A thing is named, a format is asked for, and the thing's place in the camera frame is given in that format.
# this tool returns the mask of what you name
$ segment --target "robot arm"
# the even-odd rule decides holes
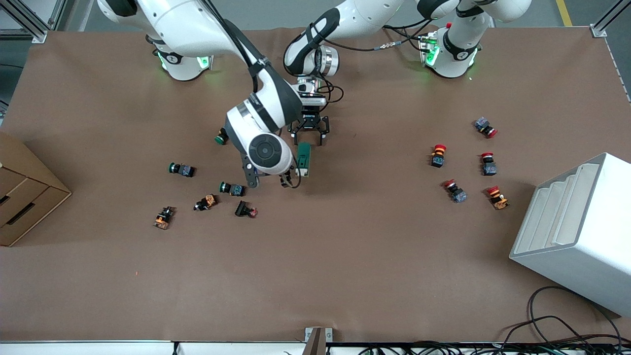
[[[416,0],[425,18],[437,19],[456,10],[451,27],[428,34],[421,53],[423,63],[438,75],[457,78],[473,64],[478,44],[491,21],[510,22],[522,16],[531,0]]]
[[[127,4],[125,11],[121,11],[121,4]],[[111,20],[147,32],[159,53],[173,57],[168,65],[165,61],[163,64],[176,79],[190,68],[187,63],[201,72],[197,57],[231,53],[246,61],[218,19],[196,0],[98,0],[98,5]],[[250,74],[257,76],[263,86],[228,111],[224,129],[239,152],[248,156],[260,172],[282,174],[289,170],[293,155],[285,141],[271,132],[296,120],[302,103],[252,42],[235,25],[226,23],[252,63]]]
[[[324,39],[355,38],[375,33],[392,18],[403,1],[346,0],[327,10],[287,47],[285,68],[295,76],[335,75],[339,66],[338,52],[322,45]]]

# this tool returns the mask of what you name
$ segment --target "white plastic shelf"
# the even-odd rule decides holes
[[[631,164],[603,153],[537,186],[510,258],[631,316],[627,181]]]

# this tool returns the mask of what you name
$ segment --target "black cable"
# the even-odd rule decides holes
[[[314,68],[318,68],[318,63],[316,61],[317,61],[317,56],[314,56]],[[316,71],[316,73],[314,73],[313,76],[324,81],[324,83],[326,84],[323,87],[319,87],[315,91],[317,93],[325,93],[328,96],[326,100],[326,104],[318,110],[318,112],[322,112],[329,104],[334,104],[335,102],[339,102],[344,97],[344,89],[342,89],[340,86],[333,85],[333,83],[331,83],[327,78],[325,78],[324,75],[322,75],[322,73],[317,72],[317,70],[314,70],[314,71]],[[335,89],[338,89],[340,91],[339,98],[337,98],[336,100],[331,100],[331,94],[335,91]]]
[[[172,355],[177,355],[177,350],[180,347],[180,342],[173,342],[173,354]]]
[[[408,37],[408,38],[406,38],[404,41],[401,41],[401,44],[403,44],[403,43],[405,43],[405,42],[409,41],[409,40],[410,40],[410,39],[412,39],[414,36],[416,36],[416,35],[417,35],[419,32],[421,32],[421,30],[423,30],[423,28],[425,28],[425,26],[427,26],[430,22],[431,22],[431,20],[430,20],[430,21],[427,21],[427,23],[426,23],[426,24],[424,24],[421,28],[419,28],[419,29],[418,29],[418,31],[416,31],[416,32],[415,32],[415,33],[414,33],[411,37]],[[313,27],[313,29],[315,30],[315,32],[318,34],[318,36],[320,36],[320,38],[321,38],[323,41],[327,42],[328,44],[336,45],[336,46],[338,46],[338,47],[340,47],[340,48],[349,49],[349,50],[351,50],[351,51],[358,51],[358,52],[374,52],[374,51],[379,51],[379,50],[381,50],[381,48],[379,48],[379,47],[375,47],[375,48],[370,48],[370,49],[368,49],[368,48],[355,48],[355,47],[349,47],[349,46],[347,46],[347,45],[339,44],[339,43],[336,43],[336,42],[333,42],[333,41],[331,41],[331,40],[328,40],[328,39],[324,38],[324,36],[322,36],[322,34],[320,33],[320,31],[318,31],[318,30],[317,30],[317,28],[314,26],[314,24],[313,24],[313,23],[311,23],[311,24],[307,27],[307,29],[309,29],[309,30],[310,30],[312,27]]]
[[[407,36],[407,35],[408,35],[408,31],[406,31],[406,30],[403,30],[403,31],[405,32],[405,36]],[[412,48],[416,49],[416,50],[417,50],[417,51],[419,51],[419,52],[429,52],[429,51],[428,51],[428,50],[426,50],[426,49],[422,49],[421,47],[417,47],[417,46],[414,44],[414,42],[412,42],[412,41],[410,41],[410,45],[412,46]]]
[[[421,27],[420,27],[420,28],[419,28],[416,32],[414,32],[414,34],[413,34],[413,35],[408,36],[405,40],[401,41],[401,44],[403,44],[403,43],[405,43],[405,42],[409,42],[409,41],[411,41],[413,38],[416,38],[416,35],[418,35],[419,33],[421,33],[421,31],[422,31],[422,30],[423,30],[423,29],[424,29],[427,25],[429,25],[431,22],[432,22],[431,20],[430,20],[430,21],[427,21],[427,23],[426,23],[426,24],[424,24],[423,26],[421,26]]]
[[[298,161],[296,160],[296,156],[292,154],[293,162],[296,164],[296,169],[298,169],[298,183],[296,185],[290,185],[292,189],[297,189],[302,182],[302,174],[300,173],[300,169],[298,168]]]
[[[23,67],[23,66],[13,65],[13,64],[0,64],[0,66],[10,66],[10,67],[12,67],[12,68],[24,69],[24,67]]]
[[[234,32],[232,32],[232,30],[228,26],[228,23],[226,23],[226,20],[219,13],[219,10],[217,10],[217,7],[215,6],[215,4],[213,4],[212,0],[202,0],[202,3],[206,6],[207,10],[210,11],[210,13],[216,18],[217,22],[219,22],[223,30],[226,31],[226,33],[230,37],[230,40],[232,40],[232,42],[235,44],[235,47],[237,48],[237,50],[243,57],[243,60],[245,61],[247,67],[250,68],[252,66],[252,61],[250,60],[250,57],[247,55],[247,52],[245,51],[245,49],[243,48],[243,43],[241,43],[241,41],[237,38]],[[252,92],[257,92],[257,91],[259,91],[259,81],[256,78],[256,76],[253,76],[252,77]]]
[[[571,344],[572,342],[576,341],[576,340],[589,340],[589,339],[594,339],[594,338],[612,338],[612,339],[617,339],[618,337],[615,335],[611,335],[611,334],[586,334],[586,335],[582,335],[579,339],[576,339],[576,337],[572,337],[569,339],[562,339],[562,340],[553,340],[552,343],[553,344],[557,344],[557,345],[563,345],[563,344]],[[624,347],[627,347],[629,349],[631,349],[631,340],[624,338],[624,337],[620,337],[621,340],[624,340],[625,342],[627,342],[627,344],[623,344]]]
[[[537,291],[535,291],[532,296],[530,296],[530,299],[528,300],[528,310],[529,310],[529,315],[530,318],[533,319],[534,318],[534,299],[535,297],[544,290],[547,289],[558,289],[561,291],[565,291],[567,293],[573,294],[575,296],[579,296],[580,298],[582,298],[584,301],[586,301],[587,303],[589,303],[592,307],[594,307],[603,317],[605,317],[605,319],[607,319],[607,321],[609,322],[609,324],[613,327],[614,331],[616,332],[616,339],[618,340],[618,349],[616,350],[617,355],[619,355],[622,352],[622,336],[620,335],[620,331],[618,330],[618,327],[615,325],[615,323],[613,323],[613,320],[611,320],[611,318],[600,308],[600,306],[598,306],[596,303],[593,303],[592,301],[586,299],[585,297],[579,295],[578,293],[567,289],[565,287],[562,286],[545,286],[542,287],[540,289],[538,289]],[[581,337],[574,329],[572,329],[572,327],[570,327],[569,325],[567,325],[565,322],[563,322],[559,317],[556,317],[558,320],[560,320],[568,329],[570,329],[570,331],[572,331],[572,333],[574,335],[576,335],[577,337]],[[541,333],[541,330],[537,327],[536,321],[533,322],[533,325],[535,327],[535,329],[537,330],[537,333],[539,333],[539,335],[545,339],[545,337],[543,336],[543,334]]]
[[[407,25],[407,26],[398,26],[398,27],[393,27],[393,26],[390,26],[390,25],[384,25],[384,26],[383,26],[383,28],[387,28],[387,29],[389,29],[389,30],[402,30],[402,29],[404,29],[404,28],[410,28],[410,27],[418,26],[418,25],[420,25],[421,23],[423,23],[423,22],[425,22],[425,21],[427,21],[427,20],[426,20],[426,19],[422,19],[422,20],[420,20],[419,22],[412,23],[411,25]]]
[[[549,318],[555,318],[555,319],[559,319],[559,320],[560,320],[560,318],[559,318],[559,317],[557,317],[557,316],[541,316],[541,317],[539,317],[539,318],[533,318],[533,319],[528,320],[528,321],[526,321],[526,322],[522,322],[522,323],[520,323],[520,324],[517,324],[515,327],[513,327],[513,328],[509,331],[508,335],[506,335],[506,338],[504,339],[504,342],[502,343],[502,345],[501,345],[498,349],[492,349],[492,350],[490,350],[490,352],[493,352],[493,354],[494,354],[494,355],[495,355],[495,354],[498,354],[498,353],[500,353],[500,352],[502,352],[502,351],[504,350],[504,348],[506,347],[506,344],[508,343],[508,341],[509,341],[509,339],[510,339],[511,335],[512,335],[512,334],[513,334],[513,333],[514,333],[517,329],[519,329],[519,328],[521,328],[521,327],[525,327],[526,325],[529,325],[529,324],[532,324],[532,323],[538,322],[538,321],[540,321],[540,320],[549,319]],[[484,354],[484,353],[486,353],[486,352],[488,352],[488,351],[478,352],[478,353],[476,353],[476,355]]]

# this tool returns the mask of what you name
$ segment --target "green component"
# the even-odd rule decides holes
[[[473,54],[471,55],[471,61],[469,62],[469,66],[473,65],[473,60],[475,59],[475,55],[478,53],[478,49],[476,48],[475,51],[473,51]]]
[[[297,173],[307,178],[309,176],[309,162],[311,160],[311,144],[306,141],[298,143]]]
[[[198,63],[200,68],[208,68],[208,57],[198,57]]]
[[[437,45],[434,45],[434,47],[430,49],[430,52],[427,54],[427,58],[425,59],[427,65],[433,66],[434,63],[436,63],[436,58],[438,57],[439,52],[440,47]]]
[[[164,58],[162,58],[162,55],[160,54],[160,52],[158,52],[158,58],[160,58],[160,62],[162,62],[162,69],[167,70],[167,65],[164,64]]]

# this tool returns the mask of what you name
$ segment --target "metal bracket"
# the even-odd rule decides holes
[[[317,130],[320,134],[318,145],[322,145],[322,140],[331,132],[329,116],[320,116],[320,110],[316,106],[303,106],[302,115],[297,119],[297,123],[296,127],[294,127],[293,122],[287,125],[287,131],[292,136],[294,145],[298,145],[298,132],[301,130]]]
[[[46,42],[46,37],[48,37],[48,31],[44,31],[44,36],[41,38],[33,37],[31,43],[33,44],[44,44]]]
[[[0,0],[0,8],[15,22],[19,23],[24,31],[34,37],[33,43],[44,43],[46,31],[50,30],[50,27],[22,0]]]
[[[250,158],[248,158],[246,154],[241,153],[241,163],[243,163],[243,172],[245,173],[247,187],[253,189],[259,186],[259,176],[265,175],[257,174],[256,168],[252,165]]]
[[[602,31],[596,30],[593,23],[589,24],[589,30],[591,31],[592,37],[594,38],[607,37],[607,31],[605,31],[604,29]]]
[[[308,342],[311,334],[314,332],[314,329],[319,328],[324,331],[324,339],[326,342],[333,342],[333,328],[322,328],[322,327],[309,327],[305,328],[305,341]]]

